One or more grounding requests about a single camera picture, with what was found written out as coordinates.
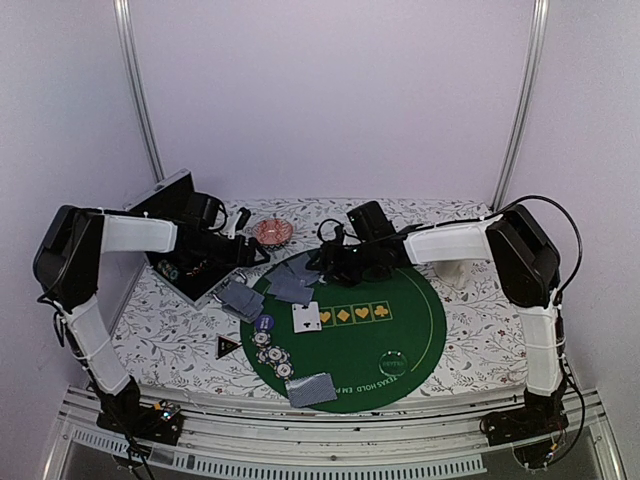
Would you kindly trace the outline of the red black chip row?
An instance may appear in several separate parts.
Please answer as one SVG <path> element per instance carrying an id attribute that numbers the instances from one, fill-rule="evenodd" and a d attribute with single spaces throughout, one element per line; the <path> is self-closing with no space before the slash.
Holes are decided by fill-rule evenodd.
<path id="1" fill-rule="evenodd" d="M 193 268 L 191 268 L 190 270 L 188 270 L 186 272 L 186 275 L 188 277 L 195 277 L 197 275 L 200 275 L 201 273 L 205 272 L 209 267 L 209 263 L 207 260 L 203 260 L 201 261 L 198 265 L 194 266 Z"/>

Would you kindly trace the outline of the aluminium poker chip case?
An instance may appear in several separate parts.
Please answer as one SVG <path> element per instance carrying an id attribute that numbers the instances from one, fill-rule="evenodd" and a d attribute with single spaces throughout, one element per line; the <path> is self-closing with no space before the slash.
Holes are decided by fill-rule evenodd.
<path id="1" fill-rule="evenodd" d="M 191 307 L 200 310 L 246 258 L 241 234 L 251 212 L 228 212 L 216 197 L 195 190 L 192 174 L 182 169 L 124 205 L 132 213 L 170 220 L 178 226 L 174 249 L 148 252 L 154 273 Z"/>

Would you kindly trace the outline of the blue playing card deck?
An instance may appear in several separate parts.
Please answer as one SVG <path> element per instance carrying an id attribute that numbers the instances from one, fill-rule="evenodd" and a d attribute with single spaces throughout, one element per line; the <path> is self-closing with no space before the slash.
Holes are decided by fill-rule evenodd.
<path id="1" fill-rule="evenodd" d="M 217 296 L 224 307 L 247 323 L 254 322 L 264 310 L 265 297 L 244 283 L 229 281 Z"/>

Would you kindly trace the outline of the blue playing card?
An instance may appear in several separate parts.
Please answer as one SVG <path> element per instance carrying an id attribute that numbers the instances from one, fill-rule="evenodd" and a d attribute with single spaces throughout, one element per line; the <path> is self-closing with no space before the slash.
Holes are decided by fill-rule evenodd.
<path id="1" fill-rule="evenodd" d="M 307 263 L 310 260 L 311 256 L 307 252 L 304 252 L 295 257 L 291 257 L 285 262 L 294 277 L 297 278 L 304 286 L 310 286 L 320 278 L 320 273 L 318 271 L 311 270 L 307 267 Z"/>
<path id="2" fill-rule="evenodd" d="M 278 300 L 301 305 L 311 302 L 314 294 L 311 285 L 317 280 L 316 275 L 295 272 L 284 265 L 279 265 L 265 278 L 270 283 L 269 294 Z"/>
<path id="3" fill-rule="evenodd" d="M 285 382 L 287 398 L 294 408 L 305 408 L 337 399 L 333 378 L 323 372 Z"/>

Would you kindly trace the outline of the purple small blind button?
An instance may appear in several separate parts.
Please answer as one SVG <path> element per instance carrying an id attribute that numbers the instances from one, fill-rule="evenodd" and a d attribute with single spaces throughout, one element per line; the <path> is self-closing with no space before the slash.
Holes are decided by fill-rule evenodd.
<path id="1" fill-rule="evenodd" d="M 262 314 L 254 321 L 254 327 L 258 332 L 270 332 L 274 326 L 275 320 L 269 314 Z"/>

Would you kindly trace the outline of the clear acrylic dealer button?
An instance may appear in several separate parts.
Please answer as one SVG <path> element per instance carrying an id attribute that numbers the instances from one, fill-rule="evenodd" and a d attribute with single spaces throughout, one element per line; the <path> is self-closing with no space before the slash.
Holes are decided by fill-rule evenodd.
<path id="1" fill-rule="evenodd" d="M 388 350 L 378 361 L 380 372 L 389 377 L 403 376 L 409 369 L 406 356 L 397 350 Z"/>

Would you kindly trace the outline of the white blue poker chip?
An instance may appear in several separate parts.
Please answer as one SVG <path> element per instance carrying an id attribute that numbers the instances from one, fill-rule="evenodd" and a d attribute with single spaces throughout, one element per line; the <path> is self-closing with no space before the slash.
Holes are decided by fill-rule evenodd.
<path id="1" fill-rule="evenodd" d="M 271 345 L 271 335 L 265 331 L 256 331 L 252 335 L 252 342 L 259 349 L 267 348 Z"/>
<path id="2" fill-rule="evenodd" d="M 278 363 L 274 368 L 274 374 L 278 379 L 289 380 L 294 375 L 295 371 L 290 362 Z"/>
<path id="3" fill-rule="evenodd" d="M 290 361 L 290 353 L 279 346 L 260 348 L 256 354 L 260 364 L 279 365 Z"/>

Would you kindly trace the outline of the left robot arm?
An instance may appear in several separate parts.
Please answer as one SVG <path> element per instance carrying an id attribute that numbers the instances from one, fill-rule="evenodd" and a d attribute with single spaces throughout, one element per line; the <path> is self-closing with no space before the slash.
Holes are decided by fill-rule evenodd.
<path id="1" fill-rule="evenodd" d="M 54 308 L 54 327 L 87 370 L 100 403 L 98 424 L 128 434 L 177 430 L 181 417 L 164 405 L 146 407 L 139 386 L 119 360 L 98 305 L 102 255 L 143 252 L 180 286 L 209 291 L 213 273 L 229 275 L 270 260 L 267 250 L 242 231 L 251 213 L 229 216 L 217 198 L 191 192 L 158 196 L 128 211 L 61 206 L 33 262 L 43 290 L 38 301 Z"/>

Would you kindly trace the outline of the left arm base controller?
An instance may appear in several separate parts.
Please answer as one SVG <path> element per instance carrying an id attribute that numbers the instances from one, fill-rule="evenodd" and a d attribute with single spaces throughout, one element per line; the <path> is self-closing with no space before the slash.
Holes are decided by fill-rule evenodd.
<path id="1" fill-rule="evenodd" d="M 97 419 L 97 426 L 104 430 L 170 446 L 178 444 L 183 423 L 181 409 L 166 401 L 144 406 L 136 400 L 105 400 Z"/>

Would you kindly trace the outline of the right arm base controller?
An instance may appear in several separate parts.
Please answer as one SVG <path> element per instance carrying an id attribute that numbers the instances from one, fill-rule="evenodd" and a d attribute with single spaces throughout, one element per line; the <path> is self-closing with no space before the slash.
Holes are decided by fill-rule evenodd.
<path id="1" fill-rule="evenodd" d="M 545 469 L 552 463 L 568 426 L 563 413 L 546 417 L 541 410 L 526 407 L 491 412 L 479 423 L 490 446 L 527 440 L 527 444 L 512 449 L 517 463 L 527 470 Z"/>

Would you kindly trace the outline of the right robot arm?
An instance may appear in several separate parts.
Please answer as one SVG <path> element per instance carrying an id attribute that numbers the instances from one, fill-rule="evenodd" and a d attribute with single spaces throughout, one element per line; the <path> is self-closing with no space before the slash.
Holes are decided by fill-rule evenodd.
<path id="1" fill-rule="evenodd" d="M 430 264 L 442 281 L 460 287 L 464 262 L 492 262 L 502 294 L 521 320 L 528 371 L 523 407 L 491 414 L 484 425 L 520 428 L 527 436 L 564 425 L 562 398 L 568 381 L 561 360 L 560 254 L 524 206 L 515 203 L 487 217 L 401 230 L 376 201 L 352 209 L 347 217 L 356 243 L 346 244 L 344 227 L 337 223 L 333 239 L 322 240 L 306 263 L 329 282 L 356 286 L 388 279 L 401 267 Z"/>

